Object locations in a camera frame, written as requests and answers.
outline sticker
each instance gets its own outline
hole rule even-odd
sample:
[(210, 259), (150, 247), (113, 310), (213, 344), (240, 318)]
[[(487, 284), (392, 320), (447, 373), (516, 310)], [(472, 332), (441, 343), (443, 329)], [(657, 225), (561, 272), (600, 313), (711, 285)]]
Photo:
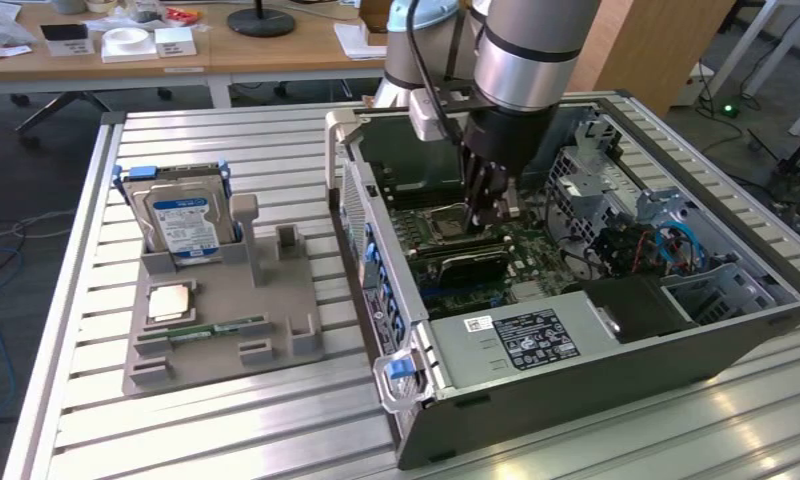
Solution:
[(154, 202), (154, 215), (169, 252), (182, 258), (202, 257), (218, 250), (216, 227), (204, 217), (206, 198)]
[(201, 73), (204, 72), (204, 67), (169, 67), (164, 68), (162, 71), (165, 73)]
[(493, 327), (509, 360), (519, 370), (580, 355), (553, 310), (496, 320)]
[(20, 47), (0, 48), (0, 58), (13, 57), (14, 55), (21, 55), (29, 52), (32, 52), (32, 48), (29, 48), (26, 45)]
[(469, 333), (480, 332), (483, 330), (492, 329), (492, 317), (488, 315), (484, 317), (475, 317), (465, 319), (465, 328)]
[(212, 335), (213, 334), (210, 332), (196, 332), (196, 333), (189, 333), (186, 335), (180, 335), (177, 337), (169, 337), (169, 341), (172, 343), (193, 342), (196, 340), (209, 338)]

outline wooden cabinet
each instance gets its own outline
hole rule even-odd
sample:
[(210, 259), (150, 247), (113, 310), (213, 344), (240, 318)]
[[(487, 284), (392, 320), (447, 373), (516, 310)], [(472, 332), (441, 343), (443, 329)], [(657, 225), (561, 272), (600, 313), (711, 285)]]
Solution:
[(601, 0), (569, 91), (625, 89), (663, 116), (735, 0)]

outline floor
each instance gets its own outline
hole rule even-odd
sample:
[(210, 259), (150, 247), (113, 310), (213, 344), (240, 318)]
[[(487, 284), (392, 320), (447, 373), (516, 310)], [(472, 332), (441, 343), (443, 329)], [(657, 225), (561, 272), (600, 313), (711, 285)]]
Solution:
[[(717, 68), (735, 42), (740, 30), (717, 36), (705, 54), (705, 63)], [(739, 66), (733, 77), (743, 78), (767, 48), (764, 43), (754, 47)], [(351, 81), (356, 95), (372, 94), (376, 82)], [(234, 106), (266, 103), (304, 103), (341, 100), (343, 93), (337, 82), (300, 82), (288, 87), (289, 97), (273, 96), (273, 85), (249, 85), (236, 92)], [(736, 82), (720, 95), (721, 102), (738, 91)], [(172, 89), (174, 99), (165, 102), (152, 89), (130, 92), (106, 92), (101, 98), (117, 110), (148, 111), (169, 109), (209, 108), (210, 97), (200, 87)], [(38, 107), (52, 95), (32, 95), (32, 107)], [(782, 155), (788, 154), (799, 139), (786, 133), (786, 129), (800, 115), (800, 60), (788, 57), (766, 84), (759, 95), (762, 111), (742, 108), (742, 116), (733, 121), (742, 129), (752, 129), (763, 141)], [(18, 108), (8, 96), (0, 96), (0, 220), (17, 220), (45, 211), (73, 208), (80, 197), (88, 158), (97, 131), (98, 114), (82, 103), (69, 106), (36, 130), (42, 147), (37, 151), (25, 150), (17, 143), (12, 129), (32, 113), (30, 108)], [(700, 117), (692, 109), (675, 109), (665, 120), (697, 148), (727, 138), (735, 131)], [(732, 174), (762, 181), (772, 169), (772, 159), (766, 152), (752, 152), (747, 148), (748, 138), (727, 142), (711, 150), (711, 159)], [(29, 234), (46, 233), (69, 228), (70, 216), (57, 217), (37, 223)], [(0, 238), (1, 247), (16, 247), (20, 239)], [(38, 337), (44, 328), (52, 292), (56, 286), (66, 236), (48, 239), (29, 239), (22, 247), (22, 270), (17, 277), (0, 289), (0, 329), (4, 333), (6, 349), (14, 367), (17, 392), (9, 407), (0, 414), (0, 475), (12, 441), (14, 422), (21, 407), (24, 390), (29, 381), (37, 351)], [(8, 391), (6, 368), (0, 358), (0, 402)]]

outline metal rail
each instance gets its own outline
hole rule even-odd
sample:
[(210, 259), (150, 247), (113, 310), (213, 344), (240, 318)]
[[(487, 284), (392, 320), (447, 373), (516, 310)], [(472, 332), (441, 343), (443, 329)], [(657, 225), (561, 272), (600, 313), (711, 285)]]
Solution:
[[(796, 234), (636, 102), (608, 99), (800, 270)], [(101, 128), (5, 478), (800, 478), (800, 328), (707, 382), (396, 470), (324, 202), (323, 119), (349, 105), (141, 113)], [(640, 149), (623, 149), (647, 185), (665, 186)], [(258, 197), (256, 232), (294, 222), (306, 237), (329, 357), (128, 399), (140, 230), (108, 172), (220, 158), (234, 191)]]

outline blue cable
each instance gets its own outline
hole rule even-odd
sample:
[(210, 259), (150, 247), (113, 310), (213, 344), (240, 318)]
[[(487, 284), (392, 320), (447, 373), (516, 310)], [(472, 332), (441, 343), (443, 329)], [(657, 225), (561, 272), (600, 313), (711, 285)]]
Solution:
[[(9, 274), (9, 276), (0, 282), (0, 289), (8, 285), (8, 283), (14, 280), (17, 274), (21, 272), (24, 268), (24, 256), (20, 250), (14, 248), (0, 247), (0, 252), (10, 253), (13, 257), (17, 257), (17, 267), (14, 271)], [(2, 358), (5, 359), (5, 367), (9, 374), (9, 393), (5, 397), (5, 400), (0, 403), (0, 414), (6, 409), (6, 407), (14, 401), (14, 395), (17, 392), (17, 382), (14, 379), (14, 367), (12, 367), (12, 359), (9, 358), (9, 352), (5, 349), (5, 342), (2, 340), (2, 333), (0, 332), (0, 353), (2, 354)]]
[(14, 277), (21, 272), (21, 269), (24, 268), (24, 255), (21, 254), (20, 250), (17, 250), (14, 248), (8, 248), (8, 247), (0, 247), (0, 252), (10, 253), (12, 256), (17, 257), (17, 267), (14, 268), (14, 271), (12, 272), (12, 274), (5, 278), (5, 280), (2, 280), (2, 282), (0, 282), (0, 289), (1, 289), (2, 287), (5, 287), (8, 285), (8, 283), (12, 280), (14, 280)]
[[(684, 223), (673, 222), (672, 220), (661, 223), (657, 227), (657, 230), (655, 230), (655, 243), (659, 246), (664, 244), (664, 236), (661, 235), (661, 229), (664, 228), (675, 228), (681, 233), (684, 233), (685, 237), (688, 237), (688, 240), (691, 241), (691, 248), (693, 248), (697, 252), (699, 266), (700, 268), (703, 268), (705, 266), (705, 254), (703, 252), (703, 248), (699, 245), (699, 240), (696, 239), (693, 231), (688, 228), (688, 226)], [(661, 247), (660, 253), (661, 257), (664, 257), (664, 260), (667, 260), (672, 264), (676, 263), (676, 260), (672, 258), (672, 255), (669, 255), (669, 252), (667, 252), (665, 248)]]
[(5, 350), (5, 342), (2, 341), (1, 333), (0, 333), (0, 353), (2, 353), (2, 358), (5, 359), (5, 368), (9, 373), (9, 394), (6, 395), (5, 400), (2, 400), (2, 403), (0, 404), (0, 414), (1, 414), (2, 411), (5, 410), (5, 408), (9, 406), (9, 404), (14, 400), (14, 393), (17, 390), (17, 385), (16, 385), (16, 381), (14, 381), (14, 368), (12, 367), (12, 359), (9, 358), (9, 353)]

